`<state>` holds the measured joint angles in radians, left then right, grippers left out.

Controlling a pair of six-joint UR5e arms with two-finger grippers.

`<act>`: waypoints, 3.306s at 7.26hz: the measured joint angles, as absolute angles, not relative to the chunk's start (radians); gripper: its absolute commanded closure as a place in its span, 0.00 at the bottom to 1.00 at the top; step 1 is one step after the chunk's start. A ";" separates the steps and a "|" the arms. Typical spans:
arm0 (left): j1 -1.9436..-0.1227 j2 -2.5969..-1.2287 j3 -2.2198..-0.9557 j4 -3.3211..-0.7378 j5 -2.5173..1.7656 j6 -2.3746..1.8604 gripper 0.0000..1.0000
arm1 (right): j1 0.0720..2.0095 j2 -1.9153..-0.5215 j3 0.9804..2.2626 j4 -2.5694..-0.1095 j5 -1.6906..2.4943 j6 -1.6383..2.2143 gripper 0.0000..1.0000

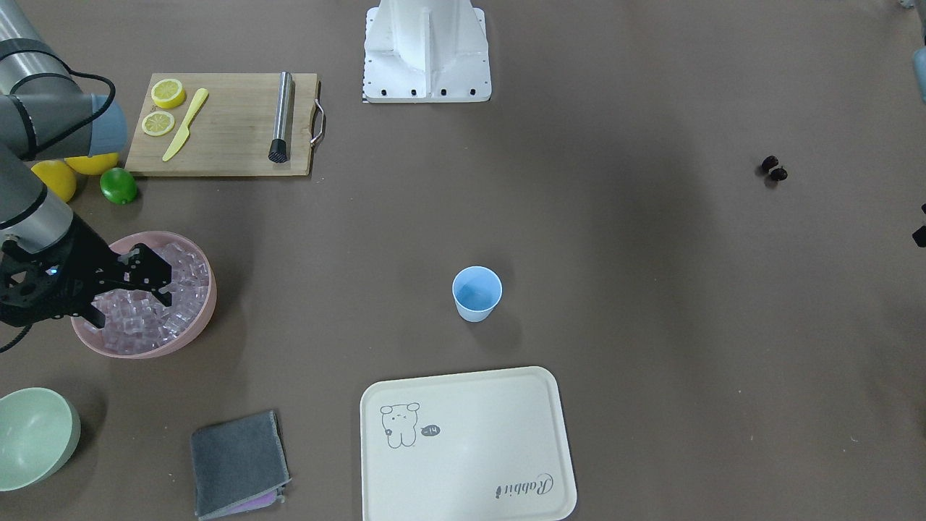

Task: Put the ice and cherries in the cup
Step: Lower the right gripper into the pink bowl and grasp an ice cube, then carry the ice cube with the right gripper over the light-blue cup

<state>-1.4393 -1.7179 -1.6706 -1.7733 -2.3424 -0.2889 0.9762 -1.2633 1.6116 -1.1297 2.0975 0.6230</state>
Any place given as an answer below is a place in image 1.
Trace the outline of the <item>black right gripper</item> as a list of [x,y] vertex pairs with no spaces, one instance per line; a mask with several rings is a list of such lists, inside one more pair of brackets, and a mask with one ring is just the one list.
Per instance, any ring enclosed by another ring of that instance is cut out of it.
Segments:
[[103,329],[106,314],[93,301],[115,288],[148,292],[165,308],[173,304],[166,290],[171,264],[146,244],[116,254],[80,217],[47,250],[29,254],[7,240],[2,251],[1,320],[10,326],[76,316]]

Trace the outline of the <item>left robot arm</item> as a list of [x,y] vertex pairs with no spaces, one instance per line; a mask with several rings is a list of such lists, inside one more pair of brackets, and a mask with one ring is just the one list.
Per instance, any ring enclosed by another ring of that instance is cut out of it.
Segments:
[[917,91],[922,102],[926,102],[926,47],[917,49],[912,55],[912,68],[917,82]]

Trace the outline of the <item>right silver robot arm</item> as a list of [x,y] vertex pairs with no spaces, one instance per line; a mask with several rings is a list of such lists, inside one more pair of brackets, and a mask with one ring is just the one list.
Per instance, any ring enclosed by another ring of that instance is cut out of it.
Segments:
[[79,73],[43,42],[17,2],[2,3],[2,322],[26,327],[46,319],[82,317],[97,329],[105,316],[93,306],[115,290],[149,292],[172,304],[171,267],[148,246],[118,254],[30,162],[93,157],[126,144],[126,119],[115,86],[86,93]]

